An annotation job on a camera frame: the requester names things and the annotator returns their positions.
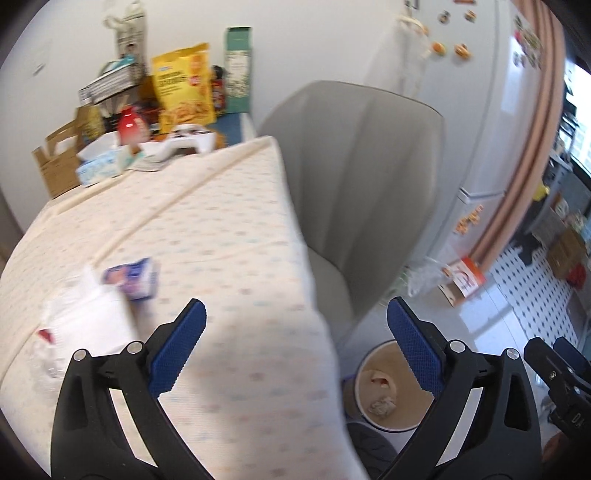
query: refrigerator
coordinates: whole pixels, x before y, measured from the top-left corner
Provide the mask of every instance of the refrigerator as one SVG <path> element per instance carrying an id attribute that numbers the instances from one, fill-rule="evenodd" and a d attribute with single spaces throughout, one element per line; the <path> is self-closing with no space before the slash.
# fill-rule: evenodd
<path id="1" fill-rule="evenodd" d="M 466 19 L 468 10 L 474 21 Z M 444 11 L 448 23 L 438 20 Z M 509 0 L 422 0 L 413 14 L 447 54 L 427 60 L 417 96 L 442 114 L 446 133 L 437 206 L 412 260 L 450 263 L 478 243 L 517 169 L 537 104 L 539 51 L 524 42 L 530 26 Z M 456 44 L 470 59 L 454 53 Z"/>

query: tall green box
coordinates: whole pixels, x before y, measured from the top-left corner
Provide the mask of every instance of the tall green box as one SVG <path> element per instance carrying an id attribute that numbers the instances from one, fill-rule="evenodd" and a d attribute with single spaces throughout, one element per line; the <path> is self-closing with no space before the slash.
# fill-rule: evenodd
<path id="1" fill-rule="evenodd" d="M 251 109 L 251 28 L 226 30 L 226 112 Z"/>

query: white tablecloth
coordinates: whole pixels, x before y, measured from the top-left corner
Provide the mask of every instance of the white tablecloth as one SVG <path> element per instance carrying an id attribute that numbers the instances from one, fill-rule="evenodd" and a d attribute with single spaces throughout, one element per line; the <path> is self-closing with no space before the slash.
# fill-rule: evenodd
<path id="1" fill-rule="evenodd" d="M 143 257 L 160 277 L 139 312 L 142 340 L 193 297 L 207 308 L 204 334 L 160 401 L 216 479 L 366 478 L 272 138 L 86 189 L 44 209 L 17 246 L 0 280 L 0 407 L 45 470 L 57 393 L 38 387 L 29 360 L 43 303 L 85 263 L 102 271 Z M 134 452 L 150 461 L 114 400 Z"/>

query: game controller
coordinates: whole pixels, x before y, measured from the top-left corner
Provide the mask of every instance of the game controller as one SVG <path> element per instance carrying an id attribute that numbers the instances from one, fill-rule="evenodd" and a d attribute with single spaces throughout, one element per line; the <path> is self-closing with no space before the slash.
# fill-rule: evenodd
<path id="1" fill-rule="evenodd" d="M 154 153 L 155 160 L 162 162 L 181 148 L 194 148 L 197 153 L 211 153 L 216 146 L 216 134 L 197 124 L 177 125 Z"/>

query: yellow bag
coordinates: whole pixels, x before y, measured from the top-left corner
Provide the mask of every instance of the yellow bag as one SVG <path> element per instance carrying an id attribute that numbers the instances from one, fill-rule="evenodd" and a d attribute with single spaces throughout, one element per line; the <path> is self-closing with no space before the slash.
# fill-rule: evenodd
<path id="1" fill-rule="evenodd" d="M 154 89 L 163 109 L 161 133 L 167 134 L 179 124 L 215 122 L 208 49 L 208 43 L 201 43 L 152 59 Z"/>

